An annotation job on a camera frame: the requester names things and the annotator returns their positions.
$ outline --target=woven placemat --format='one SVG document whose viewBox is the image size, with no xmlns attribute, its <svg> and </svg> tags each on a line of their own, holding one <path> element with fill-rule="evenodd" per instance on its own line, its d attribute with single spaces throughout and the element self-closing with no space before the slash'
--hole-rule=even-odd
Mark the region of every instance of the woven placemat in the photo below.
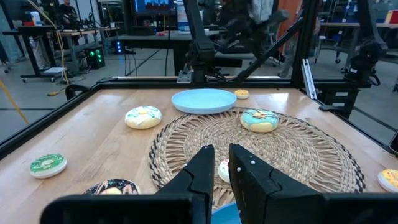
<svg viewBox="0 0 398 224">
<path fill-rule="evenodd" d="M 277 113 L 271 133 L 254 133 L 239 119 L 248 108 L 214 115 L 187 114 L 166 125 L 149 153 L 152 180 L 167 184 L 204 145 L 215 147 L 213 208 L 234 200 L 231 186 L 217 174 L 228 158 L 229 144 L 240 144 L 295 180 L 321 192 L 363 192 L 364 175 L 351 154 L 336 139 L 305 121 Z"/>
</svg>

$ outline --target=computer tower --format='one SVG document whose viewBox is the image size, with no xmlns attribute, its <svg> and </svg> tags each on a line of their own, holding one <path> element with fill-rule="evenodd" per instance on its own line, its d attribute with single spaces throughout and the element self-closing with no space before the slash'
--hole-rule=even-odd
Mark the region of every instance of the computer tower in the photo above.
<svg viewBox="0 0 398 224">
<path fill-rule="evenodd" d="M 104 53 L 102 47 L 91 47 L 86 49 L 87 66 L 91 69 L 99 69 L 105 66 Z"/>
</svg>

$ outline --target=blue frosted donut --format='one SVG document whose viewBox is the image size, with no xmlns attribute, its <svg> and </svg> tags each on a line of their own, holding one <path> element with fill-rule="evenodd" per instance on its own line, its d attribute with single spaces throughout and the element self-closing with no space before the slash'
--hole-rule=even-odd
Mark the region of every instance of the blue frosted donut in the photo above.
<svg viewBox="0 0 398 224">
<path fill-rule="evenodd" d="M 241 116 L 241 124 L 249 131 L 267 133 L 275 130 L 279 118 L 272 112 L 262 109 L 248 109 Z"/>
</svg>

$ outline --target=frosted donut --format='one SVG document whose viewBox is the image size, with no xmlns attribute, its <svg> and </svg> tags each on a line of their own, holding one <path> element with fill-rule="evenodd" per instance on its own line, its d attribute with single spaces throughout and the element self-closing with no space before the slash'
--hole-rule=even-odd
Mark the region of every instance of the frosted donut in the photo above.
<svg viewBox="0 0 398 224">
<path fill-rule="evenodd" d="M 67 166 L 67 159 L 61 154 L 47 154 L 30 164 L 30 174 L 43 179 L 61 173 Z"/>
<path fill-rule="evenodd" d="M 217 169 L 219 177 L 227 183 L 229 183 L 228 163 L 229 159 L 225 159 L 223 162 L 220 163 Z"/>
<path fill-rule="evenodd" d="M 398 193 L 398 170 L 386 169 L 379 173 L 379 183 L 384 190 Z"/>
<path fill-rule="evenodd" d="M 241 100 L 249 98 L 250 95 L 247 90 L 236 90 L 234 93 L 236 97 Z"/>
<path fill-rule="evenodd" d="M 241 124 L 249 131 L 268 133 L 278 126 L 279 118 L 271 111 L 262 109 L 246 110 L 241 116 Z"/>
<path fill-rule="evenodd" d="M 135 129 L 147 129 L 157 126 L 162 120 L 162 113 L 153 106 L 139 106 L 127 112 L 124 122 Z"/>
<path fill-rule="evenodd" d="M 138 186 L 130 180 L 110 179 L 86 190 L 84 195 L 137 195 Z"/>
</svg>

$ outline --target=light blue plate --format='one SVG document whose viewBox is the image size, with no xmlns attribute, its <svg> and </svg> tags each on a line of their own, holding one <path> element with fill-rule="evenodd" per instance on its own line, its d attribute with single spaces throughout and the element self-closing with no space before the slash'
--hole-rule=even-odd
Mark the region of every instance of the light blue plate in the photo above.
<svg viewBox="0 0 398 224">
<path fill-rule="evenodd" d="M 236 203 L 217 209 L 211 216 L 211 224 L 241 224 Z"/>
<path fill-rule="evenodd" d="M 215 114 L 231 109 L 236 101 L 233 93 L 217 89 L 186 90 L 174 94 L 174 106 L 190 114 Z"/>
</svg>

